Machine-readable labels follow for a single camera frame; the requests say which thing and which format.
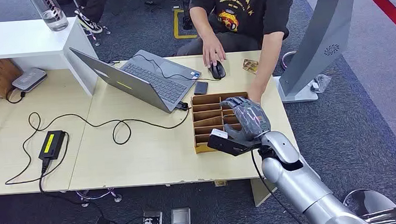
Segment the person's left hand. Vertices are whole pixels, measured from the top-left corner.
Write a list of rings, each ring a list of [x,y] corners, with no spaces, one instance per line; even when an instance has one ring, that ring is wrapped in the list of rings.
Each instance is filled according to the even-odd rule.
[[[261,104],[262,101],[262,95],[266,90],[266,85],[260,85],[260,84],[251,84],[248,89],[247,89],[247,93],[248,93],[248,97],[251,101],[257,103],[257,104]]]

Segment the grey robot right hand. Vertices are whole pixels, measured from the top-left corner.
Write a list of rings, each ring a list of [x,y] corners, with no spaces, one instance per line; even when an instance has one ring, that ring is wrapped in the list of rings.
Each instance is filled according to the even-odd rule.
[[[270,121],[259,103],[239,96],[227,98],[220,105],[230,107],[241,125],[240,130],[224,125],[231,140],[251,146],[259,144],[262,137],[271,132]]]

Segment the person's right hand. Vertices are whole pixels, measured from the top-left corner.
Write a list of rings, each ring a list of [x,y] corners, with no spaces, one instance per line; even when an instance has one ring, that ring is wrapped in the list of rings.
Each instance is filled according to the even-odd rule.
[[[207,34],[201,39],[203,41],[203,61],[206,67],[215,67],[218,62],[226,59],[224,48],[215,34]]]

